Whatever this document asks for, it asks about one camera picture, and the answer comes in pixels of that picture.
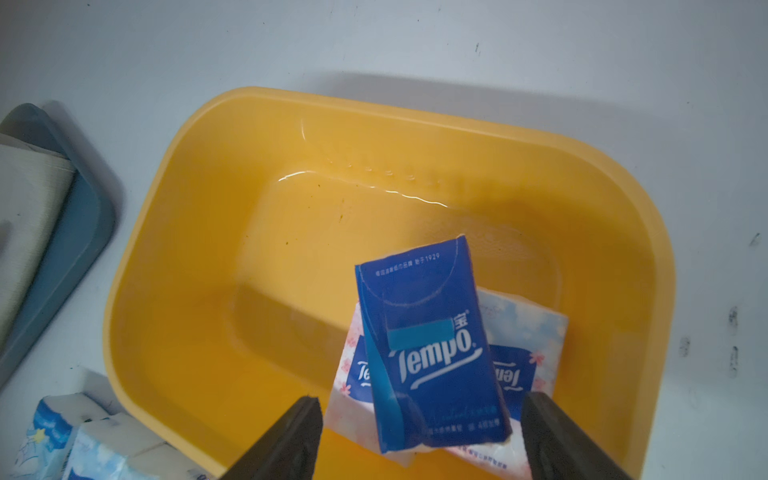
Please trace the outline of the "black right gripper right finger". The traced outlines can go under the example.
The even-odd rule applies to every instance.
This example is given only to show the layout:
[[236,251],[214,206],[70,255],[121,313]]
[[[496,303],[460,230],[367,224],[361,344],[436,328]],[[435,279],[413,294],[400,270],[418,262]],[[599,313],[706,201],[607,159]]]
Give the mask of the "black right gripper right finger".
[[534,480],[631,479],[546,393],[526,394],[521,428]]

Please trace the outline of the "light blue cartoon tissue pack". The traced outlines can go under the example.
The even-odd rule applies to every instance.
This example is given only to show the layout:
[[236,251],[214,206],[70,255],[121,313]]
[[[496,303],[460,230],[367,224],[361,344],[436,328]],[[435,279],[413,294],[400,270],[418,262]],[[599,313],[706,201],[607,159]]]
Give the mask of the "light blue cartoon tissue pack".
[[7,479],[62,479],[79,428],[108,416],[83,393],[46,396],[34,411]]

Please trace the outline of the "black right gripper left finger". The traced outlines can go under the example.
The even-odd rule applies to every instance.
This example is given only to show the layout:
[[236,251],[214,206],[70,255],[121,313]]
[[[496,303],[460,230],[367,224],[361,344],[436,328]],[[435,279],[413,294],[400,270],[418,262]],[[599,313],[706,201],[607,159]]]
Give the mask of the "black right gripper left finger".
[[300,397],[221,479],[312,479],[322,431],[319,400]]

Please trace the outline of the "dark blue Tempo tissue pack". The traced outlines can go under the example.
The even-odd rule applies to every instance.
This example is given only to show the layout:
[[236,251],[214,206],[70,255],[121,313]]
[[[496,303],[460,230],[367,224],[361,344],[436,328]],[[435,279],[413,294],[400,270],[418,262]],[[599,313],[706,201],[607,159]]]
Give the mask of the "dark blue Tempo tissue pack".
[[506,441],[466,237],[362,263],[355,276],[381,451]]

